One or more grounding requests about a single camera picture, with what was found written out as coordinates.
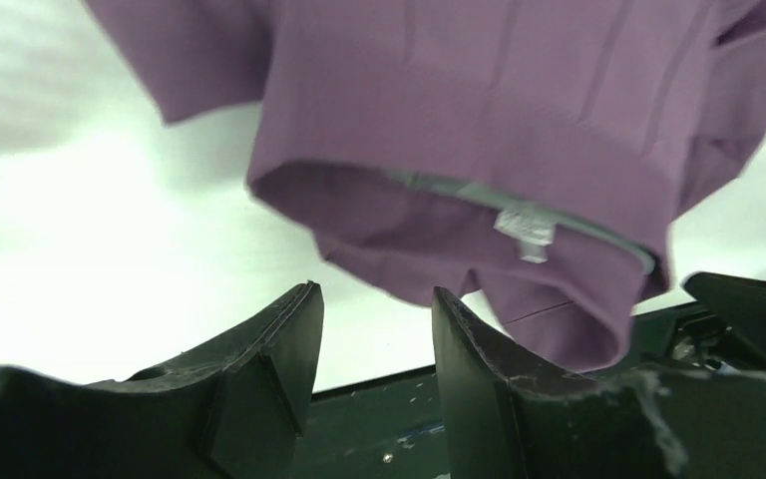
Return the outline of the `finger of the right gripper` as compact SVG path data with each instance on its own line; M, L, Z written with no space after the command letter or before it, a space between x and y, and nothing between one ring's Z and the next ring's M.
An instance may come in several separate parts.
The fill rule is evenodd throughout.
M766 367L766 280L699 272L682 288L722 319Z

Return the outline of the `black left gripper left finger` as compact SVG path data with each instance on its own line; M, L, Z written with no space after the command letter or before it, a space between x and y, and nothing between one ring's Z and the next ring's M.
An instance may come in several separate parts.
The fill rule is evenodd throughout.
M124 381L0 366L0 478L288 477L323 316L307 282Z

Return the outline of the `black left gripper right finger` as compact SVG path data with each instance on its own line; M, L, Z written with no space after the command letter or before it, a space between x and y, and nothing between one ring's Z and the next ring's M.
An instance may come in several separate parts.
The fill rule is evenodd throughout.
M454 478L766 478L766 372L568 372L436 288L433 344Z

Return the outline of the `purple garment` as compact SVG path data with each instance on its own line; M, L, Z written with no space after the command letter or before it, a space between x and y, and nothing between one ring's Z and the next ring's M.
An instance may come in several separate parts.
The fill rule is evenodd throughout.
M766 1L91 1L181 122L259 103L251 193L403 300L487 298L574 372L766 136Z

